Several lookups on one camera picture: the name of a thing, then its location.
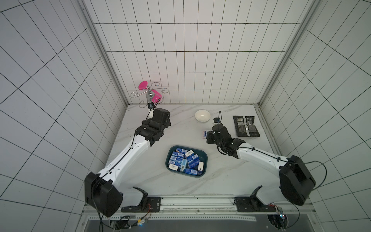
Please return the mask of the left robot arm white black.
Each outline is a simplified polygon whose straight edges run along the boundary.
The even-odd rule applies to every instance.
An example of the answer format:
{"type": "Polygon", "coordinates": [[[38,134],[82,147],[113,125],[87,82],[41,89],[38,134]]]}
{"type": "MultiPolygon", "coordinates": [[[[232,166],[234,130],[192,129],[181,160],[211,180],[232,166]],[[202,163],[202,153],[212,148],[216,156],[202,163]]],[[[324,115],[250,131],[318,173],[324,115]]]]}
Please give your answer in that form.
{"type": "Polygon", "coordinates": [[[124,175],[143,153],[171,126],[171,113],[162,108],[154,109],[150,119],[142,121],[132,140],[122,152],[97,174],[91,172],[84,180],[85,202],[103,214],[111,217],[124,207],[144,211],[148,204],[148,193],[138,187],[120,190],[124,175]]]}

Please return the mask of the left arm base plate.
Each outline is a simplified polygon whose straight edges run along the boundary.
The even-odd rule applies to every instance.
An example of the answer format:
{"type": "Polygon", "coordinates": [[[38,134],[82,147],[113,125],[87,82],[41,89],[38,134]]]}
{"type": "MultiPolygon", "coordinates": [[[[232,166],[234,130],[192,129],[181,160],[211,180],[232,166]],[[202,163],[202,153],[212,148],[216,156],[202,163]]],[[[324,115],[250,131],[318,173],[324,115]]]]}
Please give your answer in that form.
{"type": "Polygon", "coordinates": [[[122,213],[157,213],[160,211],[161,197],[146,197],[138,206],[127,206],[121,209],[122,213]]]}

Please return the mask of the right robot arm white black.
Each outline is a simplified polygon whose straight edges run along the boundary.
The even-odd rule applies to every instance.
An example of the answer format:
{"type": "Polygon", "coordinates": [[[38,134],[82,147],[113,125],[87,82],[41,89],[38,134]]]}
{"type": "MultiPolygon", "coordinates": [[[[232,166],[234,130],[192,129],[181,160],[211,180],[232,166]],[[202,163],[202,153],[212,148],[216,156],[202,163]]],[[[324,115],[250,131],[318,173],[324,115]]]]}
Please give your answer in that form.
{"type": "Polygon", "coordinates": [[[303,206],[314,190],[316,181],[306,164],[295,155],[287,158],[262,151],[239,138],[232,138],[227,128],[216,124],[206,133],[206,143],[215,144],[219,153],[251,162],[278,180],[269,186],[259,186],[252,197],[263,205],[288,201],[303,206]]]}

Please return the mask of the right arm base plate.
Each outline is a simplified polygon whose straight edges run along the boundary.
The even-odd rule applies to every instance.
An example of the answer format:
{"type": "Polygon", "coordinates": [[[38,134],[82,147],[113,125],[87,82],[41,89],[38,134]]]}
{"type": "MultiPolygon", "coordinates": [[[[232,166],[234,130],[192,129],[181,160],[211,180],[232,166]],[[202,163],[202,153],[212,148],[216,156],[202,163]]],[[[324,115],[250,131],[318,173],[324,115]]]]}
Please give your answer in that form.
{"type": "Polygon", "coordinates": [[[235,197],[234,204],[237,207],[238,212],[276,212],[276,208],[270,205],[264,205],[261,203],[257,197],[235,197]]]}

